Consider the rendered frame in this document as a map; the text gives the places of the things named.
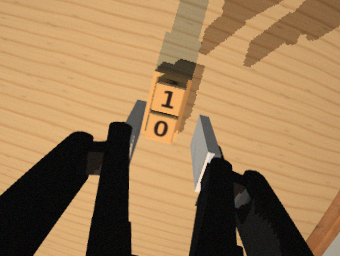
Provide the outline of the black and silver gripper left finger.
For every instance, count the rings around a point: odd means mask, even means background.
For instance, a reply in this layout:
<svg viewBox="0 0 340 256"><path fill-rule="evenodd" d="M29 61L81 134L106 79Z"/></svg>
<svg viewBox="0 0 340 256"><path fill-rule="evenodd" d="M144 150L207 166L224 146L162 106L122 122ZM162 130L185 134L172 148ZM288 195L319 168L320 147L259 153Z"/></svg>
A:
<svg viewBox="0 0 340 256"><path fill-rule="evenodd" d="M89 175L100 177L86 256L132 256L129 156L146 105L137 99L126 122L111 122L107 141L71 133L0 195L0 256L33 256Z"/></svg>

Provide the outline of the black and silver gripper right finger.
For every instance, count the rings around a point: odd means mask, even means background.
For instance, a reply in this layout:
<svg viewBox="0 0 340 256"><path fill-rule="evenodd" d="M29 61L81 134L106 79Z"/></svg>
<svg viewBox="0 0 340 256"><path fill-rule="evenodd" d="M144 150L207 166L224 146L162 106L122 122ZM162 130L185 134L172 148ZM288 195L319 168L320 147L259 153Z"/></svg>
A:
<svg viewBox="0 0 340 256"><path fill-rule="evenodd" d="M243 247L247 256L314 256L266 178L232 170L208 116L199 114L190 148L199 195L189 256L244 256Z"/></svg>

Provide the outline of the orange wooden cube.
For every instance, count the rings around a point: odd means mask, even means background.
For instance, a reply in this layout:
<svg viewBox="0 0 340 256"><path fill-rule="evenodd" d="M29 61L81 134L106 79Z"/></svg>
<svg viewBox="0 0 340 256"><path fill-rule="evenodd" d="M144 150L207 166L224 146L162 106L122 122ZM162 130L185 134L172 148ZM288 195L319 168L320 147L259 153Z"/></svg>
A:
<svg viewBox="0 0 340 256"><path fill-rule="evenodd" d="M178 116L185 92L185 83L159 77L152 102L152 110Z"/></svg>
<svg viewBox="0 0 340 256"><path fill-rule="evenodd" d="M177 121L177 115L151 109L145 137L157 141L172 143Z"/></svg>

